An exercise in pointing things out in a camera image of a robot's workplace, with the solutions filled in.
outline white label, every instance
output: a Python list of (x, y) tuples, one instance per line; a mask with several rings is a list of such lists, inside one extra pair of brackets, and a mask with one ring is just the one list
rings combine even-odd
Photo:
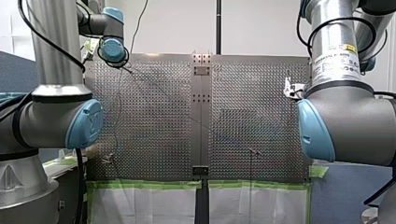
[(361, 69), (358, 55), (349, 50), (329, 51), (315, 59), (315, 78), (323, 76), (359, 76)]

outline metal clip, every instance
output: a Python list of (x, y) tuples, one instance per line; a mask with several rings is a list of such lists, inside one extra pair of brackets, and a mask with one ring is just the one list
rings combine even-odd
[(290, 99), (301, 100), (303, 99), (304, 86), (304, 83), (291, 84), (291, 77), (286, 77), (283, 94)]

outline sticker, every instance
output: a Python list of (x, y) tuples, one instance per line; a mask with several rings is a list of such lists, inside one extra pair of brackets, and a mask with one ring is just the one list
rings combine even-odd
[(356, 49), (355, 46), (350, 45), (350, 44), (343, 44), (343, 45), (338, 45), (338, 46), (331, 46), (329, 47), (329, 50), (349, 50), (354, 53), (358, 53), (358, 50)]
[(333, 50), (322, 54), (314, 61), (314, 80), (323, 77), (352, 76), (361, 74), (359, 57), (350, 50)]

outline cable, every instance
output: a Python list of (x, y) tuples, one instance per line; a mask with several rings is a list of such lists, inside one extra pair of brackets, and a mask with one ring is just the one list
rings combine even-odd
[(26, 25), (32, 30), (32, 32), (34, 32), (38, 37), (40, 37), (42, 40), (44, 40), (45, 42), (47, 42), (50, 46), (52, 46), (53, 48), (57, 49), (58, 51), (60, 51), (64, 56), (66, 56), (70, 61), (72, 61), (73, 63), (75, 63), (76, 65), (78, 65), (78, 67), (81, 68), (82, 73), (85, 73), (85, 66), (84, 64), (82, 64), (82, 62), (80, 62), (77, 58), (75, 58), (73, 55), (71, 55), (70, 53), (68, 53), (66, 50), (60, 48), (58, 45), (56, 45), (55, 43), (53, 43), (52, 41), (50, 41), (49, 39), (47, 39), (46, 37), (44, 37), (42, 34), (40, 34), (37, 29), (32, 25), (32, 23), (29, 22), (29, 20), (26, 18), (26, 15), (24, 14), (23, 11), (23, 5), (22, 5), (22, 0), (18, 0), (18, 10), (21, 14), (21, 17), (23, 19), (23, 21), (26, 23)]
[(374, 193), (372, 196), (366, 199), (363, 204), (367, 205), (369, 203), (372, 203), (375, 199), (377, 199), (379, 196), (385, 193), (385, 191), (390, 189), (395, 183), (396, 183), (396, 178), (393, 177), (387, 184), (384, 185), (384, 187), (382, 187), (376, 193)]
[(373, 34), (373, 38), (372, 38), (371, 42), (369, 43), (369, 45), (367, 47), (365, 47), (364, 49), (359, 50), (358, 53), (362, 53), (362, 52), (366, 51), (374, 44), (375, 39), (376, 39), (376, 30), (375, 30), (375, 27), (369, 21), (359, 18), (359, 17), (336, 18), (336, 19), (332, 19), (332, 20), (323, 22), (321, 25), (319, 25), (317, 28), (315, 28), (315, 30), (309, 36), (308, 42), (307, 42), (307, 44), (308, 44), (307, 49), (308, 49), (309, 56), (311, 56), (311, 58), (312, 58), (312, 50), (311, 50), (310, 46), (311, 46), (311, 42), (312, 42), (315, 34), (317, 32), (319, 32), (323, 27), (329, 25), (330, 23), (332, 23), (334, 21), (360, 21), (360, 22), (366, 24), (370, 28), (370, 30)]
[(3, 103), (0, 104), (0, 112), (6, 109), (9, 106), (15, 105), (23, 99), (24, 95), (17, 96), (8, 100), (5, 100)]
[[(137, 20), (136, 29), (134, 30), (134, 35), (133, 35), (133, 37), (132, 37), (131, 48), (129, 49), (129, 52), (128, 52), (128, 50), (127, 50), (127, 53), (128, 53), (127, 57), (128, 57), (128, 60), (126, 60), (126, 63), (128, 63), (130, 54), (132, 54), (132, 52), (133, 52), (133, 50), (134, 50), (134, 40), (135, 40), (135, 38), (136, 38), (137, 32), (139, 31), (140, 22), (142, 21), (142, 17), (143, 17), (143, 15), (144, 15), (145, 12), (146, 12), (146, 8), (147, 8), (148, 4), (149, 4), (149, 0), (146, 0), (145, 5), (143, 6), (142, 12), (141, 12), (140, 15), (139, 15), (139, 19)], [(122, 72), (123, 72), (123, 70), (121, 70), (121, 72), (120, 72), (120, 76), (119, 76), (119, 85), (118, 85), (118, 97), (119, 97), (119, 101), (120, 101), (120, 109), (119, 109), (119, 113), (118, 113), (118, 115), (117, 115), (117, 117), (116, 117), (116, 120), (115, 120), (115, 122), (114, 122), (114, 127), (113, 127), (113, 134), (114, 134), (114, 138), (115, 138), (115, 140), (116, 140), (116, 148), (119, 147), (119, 140), (118, 140), (118, 137), (117, 137), (117, 128), (118, 128), (118, 126), (119, 126), (119, 124), (120, 124), (120, 116), (121, 116), (121, 114), (122, 114), (122, 100), (121, 100), (121, 96), (120, 96), (120, 82), (121, 82), (121, 78), (122, 78)]]
[(84, 203), (84, 163), (80, 148), (76, 148), (76, 155), (78, 164), (78, 203), (74, 223), (79, 224), (82, 216), (82, 205)]
[(388, 29), (385, 30), (385, 39), (384, 39), (384, 43), (382, 44), (381, 48), (379, 48), (379, 50), (375, 54), (373, 54), (370, 58), (362, 61), (361, 63), (370, 62), (370, 60), (375, 58), (384, 49), (384, 47), (387, 45), (387, 42), (388, 42)]
[(97, 50), (96, 50), (97, 55), (98, 55), (99, 58), (102, 59), (108, 66), (110, 66), (110, 67), (112, 67), (112, 68), (120, 69), (120, 68), (122, 68), (125, 64), (128, 63), (128, 60), (129, 60), (129, 51), (128, 51), (127, 48), (124, 47), (124, 51), (125, 51), (126, 57), (125, 57), (124, 59), (120, 60), (120, 61), (117, 61), (117, 62), (110, 62), (109, 60), (105, 59), (105, 58), (101, 55), (100, 49), (101, 49), (101, 46), (102, 46), (103, 38), (106, 38), (106, 37), (108, 37), (108, 35), (104, 35), (104, 36), (102, 36), (102, 37), (100, 38), (100, 40), (99, 40), (99, 45), (98, 45), (99, 47), (98, 47)]
[(396, 99), (396, 93), (389, 92), (389, 91), (375, 91), (374, 95), (386, 95), (386, 96), (393, 97), (393, 99)]
[(23, 96), (23, 98), (20, 100), (20, 103), (15, 106), (13, 109), (9, 110), (6, 114), (4, 114), (1, 118), (0, 118), (0, 122), (2, 122), (3, 120), (5, 120), (8, 116), (10, 116), (11, 114), (13, 114), (15, 111), (20, 110), (24, 105), (26, 105), (27, 103), (29, 103), (30, 101), (32, 101), (32, 91), (27, 93), (26, 95)]
[(304, 5), (305, 5), (305, 1), (302, 1), (301, 5), (300, 5), (300, 11), (298, 13), (296, 30), (297, 30), (297, 36), (298, 36), (300, 42), (303, 43), (306, 47), (308, 47), (308, 44), (304, 41), (304, 39), (300, 33), (300, 22), (301, 22), (301, 17), (303, 16)]
[(144, 5), (144, 7), (143, 7), (143, 10), (140, 13), (139, 19), (137, 20), (136, 30), (134, 30), (134, 36), (132, 37), (132, 44), (131, 44), (130, 53), (132, 53), (132, 50), (134, 49), (134, 39), (136, 38), (137, 32), (139, 31), (140, 21), (142, 20), (143, 14), (145, 14), (146, 8), (148, 7), (148, 3), (149, 3), (149, 0), (146, 0), (146, 3)]

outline pegboard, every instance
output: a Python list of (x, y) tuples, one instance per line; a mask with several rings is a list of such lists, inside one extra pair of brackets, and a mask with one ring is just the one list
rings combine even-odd
[(134, 54), (131, 72), (87, 63), (87, 85), (106, 115), (89, 179), (191, 180), (198, 164), (211, 179), (306, 181), (297, 107), (283, 89), (285, 77), (305, 81), (308, 60), (212, 56), (197, 64), (193, 55), (150, 54)]
[(305, 83), (306, 58), (214, 56), (209, 178), (304, 182), (297, 104), (285, 77)]

